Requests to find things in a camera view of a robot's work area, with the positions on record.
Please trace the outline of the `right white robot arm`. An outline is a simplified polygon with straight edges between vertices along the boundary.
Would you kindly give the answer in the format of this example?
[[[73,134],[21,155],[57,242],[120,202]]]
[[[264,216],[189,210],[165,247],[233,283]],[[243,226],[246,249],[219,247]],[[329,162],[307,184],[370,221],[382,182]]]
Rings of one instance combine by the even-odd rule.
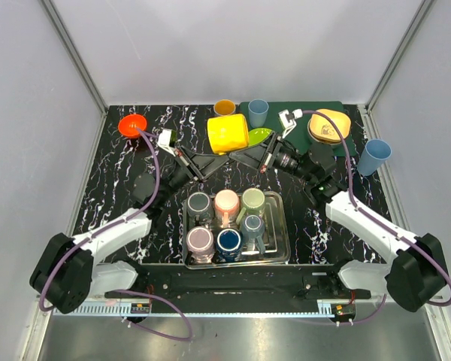
[[[261,173],[270,168],[304,181],[309,208],[324,208],[327,218],[357,235],[383,258],[382,264],[345,261],[326,279],[335,298],[352,290],[387,293],[403,309],[415,312],[431,303],[450,283],[440,241],[430,233],[419,237],[396,226],[352,195],[334,176],[332,148],[315,143],[300,154],[287,140],[272,133],[262,143],[229,154],[229,158]]]

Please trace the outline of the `yellow ribbed mug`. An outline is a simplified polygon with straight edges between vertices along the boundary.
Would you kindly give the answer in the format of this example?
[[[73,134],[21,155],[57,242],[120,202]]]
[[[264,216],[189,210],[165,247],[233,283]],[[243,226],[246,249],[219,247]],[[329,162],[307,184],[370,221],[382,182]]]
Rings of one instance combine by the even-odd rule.
[[[207,136],[211,150],[223,155],[249,146],[249,129],[243,114],[213,117],[207,121]]]

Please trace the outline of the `blue grey mug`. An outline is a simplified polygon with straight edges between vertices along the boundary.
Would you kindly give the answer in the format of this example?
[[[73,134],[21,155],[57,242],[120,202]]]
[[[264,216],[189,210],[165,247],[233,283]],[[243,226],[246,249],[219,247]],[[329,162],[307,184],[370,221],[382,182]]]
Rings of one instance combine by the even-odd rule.
[[[255,214],[245,216],[241,222],[240,230],[247,245],[247,250],[257,250],[260,254],[265,253],[263,235],[265,233],[264,220]]]

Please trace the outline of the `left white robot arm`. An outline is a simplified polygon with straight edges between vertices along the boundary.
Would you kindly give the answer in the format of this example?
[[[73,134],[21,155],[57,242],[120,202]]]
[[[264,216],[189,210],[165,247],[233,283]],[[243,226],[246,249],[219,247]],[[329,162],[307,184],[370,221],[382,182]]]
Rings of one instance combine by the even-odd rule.
[[[185,147],[173,150],[174,168],[161,177],[143,172],[133,183],[134,205],[117,218],[79,235],[54,235],[48,242],[29,279],[39,292],[42,311],[57,308],[63,314],[77,309],[104,273],[103,292],[121,288],[137,298],[147,290],[147,279],[137,272],[115,276],[114,268],[102,260],[128,243],[150,234],[167,201],[190,181],[204,181],[225,165],[226,155],[194,153]]]

